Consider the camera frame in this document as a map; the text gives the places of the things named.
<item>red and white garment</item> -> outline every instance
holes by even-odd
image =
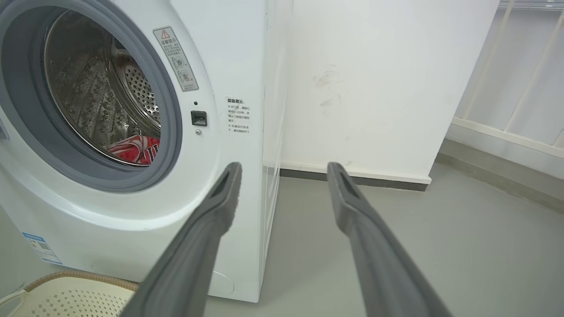
[[[108,147],[108,151],[128,162],[151,164],[157,156],[159,141],[151,137],[134,135],[113,143]]]

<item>front-loading washing machine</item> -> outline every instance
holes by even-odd
[[[47,262],[142,281],[243,167],[209,294],[257,302],[289,1],[14,0],[0,12],[0,204]]]

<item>warning label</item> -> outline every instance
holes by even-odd
[[[192,68],[190,68],[188,59],[176,35],[174,35],[173,29],[171,27],[160,28],[154,30],[153,34],[160,43],[162,50],[165,51],[166,57],[174,69],[178,83],[182,87],[182,91],[198,89],[198,83],[192,73]]]
[[[238,134],[250,133],[250,107],[242,99],[226,97],[227,131]]]
[[[22,234],[43,261],[63,265],[55,253],[47,245],[45,239],[40,236],[26,234],[25,232],[22,232]]]

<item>white plastic basket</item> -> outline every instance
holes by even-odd
[[[19,301],[7,317],[119,316],[138,284],[83,271],[61,271],[0,300]]]

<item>dark gray baseboard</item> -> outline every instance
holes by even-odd
[[[280,176],[312,179],[312,180],[323,180],[325,182],[327,181],[327,174],[314,173],[312,171],[280,169]],[[354,180],[355,184],[364,185],[364,186],[396,188],[399,190],[410,190],[410,191],[420,191],[420,192],[424,192],[427,189],[427,184],[421,184],[421,183],[398,182],[397,180],[373,179],[373,178],[365,178],[365,177],[353,177],[352,179]]]
[[[564,213],[564,180],[447,139],[435,162],[512,196]]]

